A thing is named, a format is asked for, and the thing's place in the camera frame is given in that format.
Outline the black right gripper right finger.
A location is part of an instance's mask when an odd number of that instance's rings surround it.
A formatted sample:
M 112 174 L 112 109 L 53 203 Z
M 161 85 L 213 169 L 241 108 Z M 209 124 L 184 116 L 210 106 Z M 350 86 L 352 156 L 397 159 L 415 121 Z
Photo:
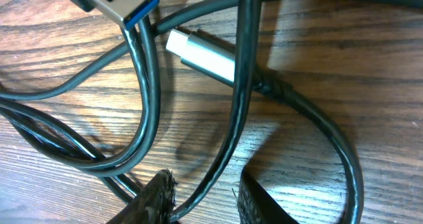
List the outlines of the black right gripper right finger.
M 240 224 L 298 224 L 246 170 L 241 173 L 237 207 Z

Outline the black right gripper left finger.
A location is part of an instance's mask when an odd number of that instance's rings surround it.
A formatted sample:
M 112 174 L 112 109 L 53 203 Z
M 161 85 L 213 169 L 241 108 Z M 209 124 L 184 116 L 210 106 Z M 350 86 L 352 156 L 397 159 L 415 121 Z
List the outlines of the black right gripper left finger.
M 107 224 L 169 224 L 175 205 L 176 185 L 170 170 L 160 170 Z

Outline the black usb cable silver plug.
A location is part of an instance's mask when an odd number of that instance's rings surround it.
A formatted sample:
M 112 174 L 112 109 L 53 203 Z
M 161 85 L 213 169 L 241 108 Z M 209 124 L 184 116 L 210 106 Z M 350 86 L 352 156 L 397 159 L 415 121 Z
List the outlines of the black usb cable silver plug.
M 271 78 L 255 65 L 258 44 L 258 21 L 262 2 L 271 0 L 205 0 L 172 14 L 157 25 L 158 31 L 185 23 L 230 7 L 238 8 L 237 44 L 235 48 L 235 80 L 229 128 L 225 140 L 194 193 L 171 215 L 178 221 L 202 201 L 229 163 L 245 126 L 252 91 L 272 97 L 291 106 L 311 120 L 332 143 L 346 175 L 347 198 L 341 223 L 359 224 L 364 208 L 364 180 L 359 158 L 342 130 L 320 108 L 297 93 L 290 84 Z

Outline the black usb cable white plug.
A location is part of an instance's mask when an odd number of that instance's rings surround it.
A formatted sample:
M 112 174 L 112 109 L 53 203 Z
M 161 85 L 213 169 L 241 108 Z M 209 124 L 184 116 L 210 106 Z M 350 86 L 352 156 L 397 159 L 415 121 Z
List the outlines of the black usb cable white plug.
M 124 42 L 90 63 L 63 84 L 45 91 L 20 93 L 1 91 L 1 115 L 40 153 L 97 177 L 123 202 L 129 204 L 143 190 L 127 177 L 150 150 L 161 113 L 161 80 L 155 37 L 168 34 L 166 48 L 191 68 L 232 89 L 235 80 L 235 48 L 223 48 L 213 40 L 195 33 L 184 34 L 174 26 L 158 31 L 158 22 L 149 20 L 149 12 L 159 0 L 70 0 L 84 11 L 100 10 L 114 20 Z M 422 0 L 353 0 L 421 8 Z M 119 153 L 105 157 L 84 137 L 54 117 L 26 105 L 70 91 L 103 67 L 130 54 L 139 83 L 142 115 L 135 134 Z

